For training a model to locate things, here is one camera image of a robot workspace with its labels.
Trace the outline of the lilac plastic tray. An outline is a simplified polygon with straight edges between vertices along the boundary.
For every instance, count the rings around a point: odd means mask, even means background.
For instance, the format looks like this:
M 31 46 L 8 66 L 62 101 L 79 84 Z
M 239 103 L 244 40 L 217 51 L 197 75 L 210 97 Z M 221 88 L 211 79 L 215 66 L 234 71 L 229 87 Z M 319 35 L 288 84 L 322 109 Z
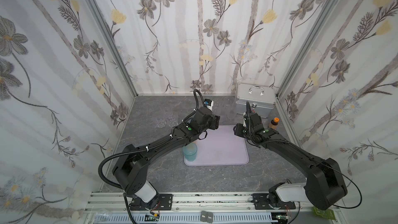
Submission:
M 194 141 L 197 152 L 193 161 L 184 158 L 189 167 L 240 166 L 249 162 L 246 141 L 234 135 L 232 125 L 209 130 L 207 137 Z

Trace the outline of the teal dotted plastic tumbler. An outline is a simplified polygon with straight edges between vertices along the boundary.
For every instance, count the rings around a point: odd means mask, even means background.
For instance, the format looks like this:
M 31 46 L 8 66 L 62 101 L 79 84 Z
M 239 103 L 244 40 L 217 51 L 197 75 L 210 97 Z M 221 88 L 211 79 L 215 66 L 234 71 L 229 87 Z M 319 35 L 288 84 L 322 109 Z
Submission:
M 190 143 L 182 148 L 185 159 L 193 162 L 197 157 L 198 147 L 195 143 Z

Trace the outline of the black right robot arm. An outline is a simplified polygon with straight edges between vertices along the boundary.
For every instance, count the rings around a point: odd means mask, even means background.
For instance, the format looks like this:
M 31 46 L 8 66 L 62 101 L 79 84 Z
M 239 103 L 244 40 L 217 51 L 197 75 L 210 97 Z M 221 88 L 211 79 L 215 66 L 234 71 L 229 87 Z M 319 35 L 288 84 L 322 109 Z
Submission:
M 331 159 L 322 159 L 285 139 L 272 128 L 265 128 L 256 113 L 244 115 L 244 123 L 233 128 L 234 134 L 255 145 L 268 149 L 294 167 L 306 178 L 304 183 L 278 183 L 268 191 L 268 204 L 274 208 L 290 202 L 307 202 L 320 210 L 336 206 L 348 194 L 345 179 L 339 164 Z

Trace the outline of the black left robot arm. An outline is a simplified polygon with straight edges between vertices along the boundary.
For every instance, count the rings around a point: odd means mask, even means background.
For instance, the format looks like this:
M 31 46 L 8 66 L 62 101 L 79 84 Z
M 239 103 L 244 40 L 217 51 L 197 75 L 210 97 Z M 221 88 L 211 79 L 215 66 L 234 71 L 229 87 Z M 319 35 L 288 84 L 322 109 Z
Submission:
M 220 116 L 202 106 L 190 117 L 171 129 L 170 134 L 147 145 L 128 145 L 123 152 L 105 158 L 98 166 L 100 179 L 108 185 L 122 189 L 125 197 L 138 197 L 145 209 L 155 209 L 160 204 L 160 194 L 147 180 L 150 165 L 162 156 L 198 140 L 208 129 L 219 127 Z M 106 163 L 117 159 L 112 174 L 115 183 L 103 173 Z

